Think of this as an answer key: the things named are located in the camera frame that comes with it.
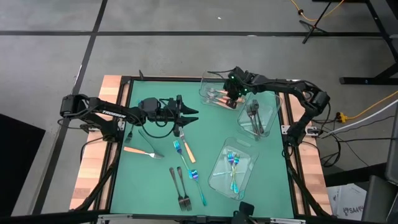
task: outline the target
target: concrete floor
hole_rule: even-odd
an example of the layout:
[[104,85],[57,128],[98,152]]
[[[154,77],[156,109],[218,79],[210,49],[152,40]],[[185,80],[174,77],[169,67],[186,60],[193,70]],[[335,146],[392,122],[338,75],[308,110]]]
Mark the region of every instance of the concrete floor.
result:
[[[388,32],[398,33],[398,21],[386,3],[373,3]],[[297,0],[297,4],[305,9],[307,17],[317,17],[325,7],[324,3],[309,0]],[[0,0],[0,30],[92,30],[100,5],[100,0]],[[304,31],[299,19],[289,0],[113,0],[108,2],[99,29]],[[319,27],[334,32],[377,32],[364,4],[343,4]],[[0,113],[46,130],[15,215],[31,212],[57,135],[61,98],[72,90],[88,39],[0,36]],[[316,83],[330,95],[332,114],[357,114],[397,90],[396,86],[338,83],[338,77],[373,77],[390,66],[394,60],[382,39],[312,38],[305,45],[301,41],[301,37],[97,37],[80,93],[98,95],[103,75],[137,75],[141,69],[145,75],[200,76],[205,70],[226,70],[236,65],[270,78]],[[387,110],[378,119],[393,112]],[[390,119],[340,137],[386,137],[391,128]],[[44,213],[68,210],[85,139],[83,131],[68,131]],[[332,139],[319,140],[318,145],[323,156],[337,150]],[[388,141],[350,145],[369,165],[386,161]],[[337,167],[350,170],[363,166],[343,145]]]

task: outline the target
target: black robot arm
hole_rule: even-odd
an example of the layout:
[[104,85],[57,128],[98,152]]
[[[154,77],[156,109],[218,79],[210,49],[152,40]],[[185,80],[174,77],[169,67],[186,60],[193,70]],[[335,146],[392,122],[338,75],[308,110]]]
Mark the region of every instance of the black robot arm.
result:
[[224,89],[231,100],[237,100],[247,93],[256,94],[263,91],[289,93],[297,97],[305,112],[300,120],[291,124],[287,130],[287,142],[291,146],[298,146],[302,142],[305,127],[314,117],[322,114],[330,100],[326,92],[308,81],[269,79],[248,71],[244,72],[239,67],[230,71]]
[[62,99],[60,115],[64,119],[80,119],[85,122],[80,128],[87,133],[91,128],[99,129],[105,141],[117,142],[121,140],[118,124],[107,121],[96,113],[106,114],[117,118],[126,119],[135,126],[143,126],[148,119],[150,122],[174,122],[173,133],[179,136],[179,127],[196,121],[197,117],[184,117],[183,114],[195,114],[198,111],[190,109],[182,102],[181,95],[169,99],[146,98],[138,106],[127,108],[97,97],[86,95],[68,95]]

